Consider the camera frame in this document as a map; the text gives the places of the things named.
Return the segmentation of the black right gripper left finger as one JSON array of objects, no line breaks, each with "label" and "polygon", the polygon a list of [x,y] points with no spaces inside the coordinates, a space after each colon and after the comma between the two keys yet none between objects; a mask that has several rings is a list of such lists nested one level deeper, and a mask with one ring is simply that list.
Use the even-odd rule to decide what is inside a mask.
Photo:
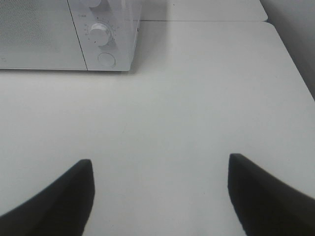
[{"label": "black right gripper left finger", "polygon": [[1,215],[2,236],[81,236],[95,197],[91,160],[82,159],[31,199]]}]

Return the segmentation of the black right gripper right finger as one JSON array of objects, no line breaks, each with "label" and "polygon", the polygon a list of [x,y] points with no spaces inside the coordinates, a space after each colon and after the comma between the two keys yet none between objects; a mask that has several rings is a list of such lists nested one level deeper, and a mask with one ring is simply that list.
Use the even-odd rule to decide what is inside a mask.
[{"label": "black right gripper right finger", "polygon": [[229,156],[227,188],[248,236],[313,236],[315,200],[245,156]]}]

